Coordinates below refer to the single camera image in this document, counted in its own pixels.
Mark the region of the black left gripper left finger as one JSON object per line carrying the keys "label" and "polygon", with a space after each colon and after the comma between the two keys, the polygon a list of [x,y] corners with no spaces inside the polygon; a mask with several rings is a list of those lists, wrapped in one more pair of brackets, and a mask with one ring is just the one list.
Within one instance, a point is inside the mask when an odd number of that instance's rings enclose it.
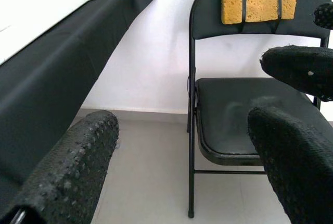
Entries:
{"label": "black left gripper left finger", "polygon": [[11,222],[91,223],[118,137],[106,110],[71,126],[14,199]]}

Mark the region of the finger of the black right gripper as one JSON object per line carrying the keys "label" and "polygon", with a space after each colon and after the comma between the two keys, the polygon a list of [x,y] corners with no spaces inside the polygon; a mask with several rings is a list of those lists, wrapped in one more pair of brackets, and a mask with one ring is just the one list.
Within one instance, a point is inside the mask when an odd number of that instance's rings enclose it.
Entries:
{"label": "finger of the black right gripper", "polygon": [[296,90],[332,101],[332,49],[288,45],[267,50],[261,67],[271,77]]}
{"label": "finger of the black right gripper", "polygon": [[321,4],[314,11],[314,23],[321,28],[332,29],[332,14],[332,2]]}

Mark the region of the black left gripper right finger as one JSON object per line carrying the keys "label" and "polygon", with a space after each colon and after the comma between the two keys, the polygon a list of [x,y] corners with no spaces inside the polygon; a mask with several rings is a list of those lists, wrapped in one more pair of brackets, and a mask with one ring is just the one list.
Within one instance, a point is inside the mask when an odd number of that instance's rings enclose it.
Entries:
{"label": "black left gripper right finger", "polygon": [[332,140],[274,107],[248,114],[248,134],[291,223],[332,223]]}

